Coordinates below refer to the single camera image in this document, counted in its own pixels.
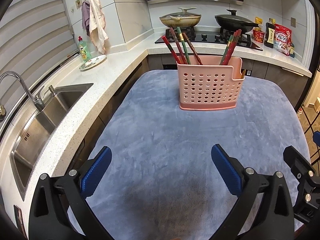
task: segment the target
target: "green chopstick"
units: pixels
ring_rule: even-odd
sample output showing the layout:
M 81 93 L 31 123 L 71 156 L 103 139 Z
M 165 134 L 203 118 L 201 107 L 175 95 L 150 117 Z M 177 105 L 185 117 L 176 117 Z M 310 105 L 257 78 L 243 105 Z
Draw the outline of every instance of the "green chopstick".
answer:
M 220 61 L 220 65 L 222 64 L 222 62 L 223 62 L 224 59 L 226 58 L 226 55 L 227 55 L 229 46 L 230 46 L 230 44 L 231 44 L 232 42 L 233 42 L 233 35 L 231 35 L 230 38 L 229 38 L 229 41 L 228 41 L 227 46 L 226 46 L 226 50 L 224 51 L 223 56 L 222 56 L 221 61 Z
M 188 62 L 189 65 L 191 65 L 190 59 L 189 59 L 189 54 L 188 54 L 188 52 L 187 52 L 186 43 L 184 42 L 184 39 L 183 39 L 183 36 L 182 36 L 182 32 L 181 32 L 181 30 L 180 30 L 180 27 L 177 27 L 177 31 L 178 31 L 179 36 L 180 36 L 180 40 L 181 40 L 181 43 L 182 43 L 182 47 L 183 47 L 184 53 L 186 54 L 187 62 Z

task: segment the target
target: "pink plastic basket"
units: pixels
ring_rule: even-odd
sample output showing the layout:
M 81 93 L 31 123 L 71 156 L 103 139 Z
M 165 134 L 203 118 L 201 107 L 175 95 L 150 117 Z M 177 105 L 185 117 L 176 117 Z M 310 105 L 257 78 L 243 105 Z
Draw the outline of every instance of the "pink plastic basket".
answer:
M 236 107 L 244 78 L 242 59 L 231 57 L 228 66 L 219 65 L 221 56 L 190 56 L 191 65 L 178 64 L 180 108 L 211 111 Z

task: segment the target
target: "gray velvet cloth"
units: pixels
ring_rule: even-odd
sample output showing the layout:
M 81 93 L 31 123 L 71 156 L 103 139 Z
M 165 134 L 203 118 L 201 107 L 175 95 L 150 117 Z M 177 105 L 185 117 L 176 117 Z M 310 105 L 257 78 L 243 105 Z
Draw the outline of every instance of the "gray velvet cloth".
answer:
M 209 239 L 237 199 L 211 160 L 217 143 L 244 167 L 262 174 L 283 172 L 295 203 L 298 182 L 283 161 L 284 148 L 293 145 L 310 158 L 282 90 L 246 77 L 236 108 L 183 111 L 176 70 L 147 72 L 132 87 L 90 155 L 108 146 L 113 156 L 86 200 L 115 240 Z M 250 228 L 260 199 L 242 232 Z

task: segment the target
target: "white towel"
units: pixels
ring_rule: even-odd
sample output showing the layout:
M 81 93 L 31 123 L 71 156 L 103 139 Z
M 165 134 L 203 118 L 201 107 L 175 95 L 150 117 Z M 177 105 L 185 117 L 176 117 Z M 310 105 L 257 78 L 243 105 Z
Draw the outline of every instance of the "white towel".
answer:
M 90 0 L 90 24 L 89 24 L 90 38 L 92 43 L 97 47 L 98 51 L 105 54 L 104 47 L 108 35 L 104 31 L 106 27 L 106 20 L 101 11 L 100 0 Z

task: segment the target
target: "towel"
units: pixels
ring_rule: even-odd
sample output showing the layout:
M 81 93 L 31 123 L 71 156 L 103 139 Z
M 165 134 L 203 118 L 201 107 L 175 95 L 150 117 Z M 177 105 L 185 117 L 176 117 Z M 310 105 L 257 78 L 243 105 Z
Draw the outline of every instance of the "towel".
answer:
M 101 11 L 100 0 L 90 0 L 90 38 L 92 43 L 102 54 L 105 54 L 106 52 L 104 42 L 108 39 L 108 35 L 104 31 L 105 27 L 106 20 Z
M 89 21 L 90 21 L 90 3 L 88 3 L 87 1 L 84 1 L 82 3 L 82 28 L 87 32 L 88 36 L 90 36 Z

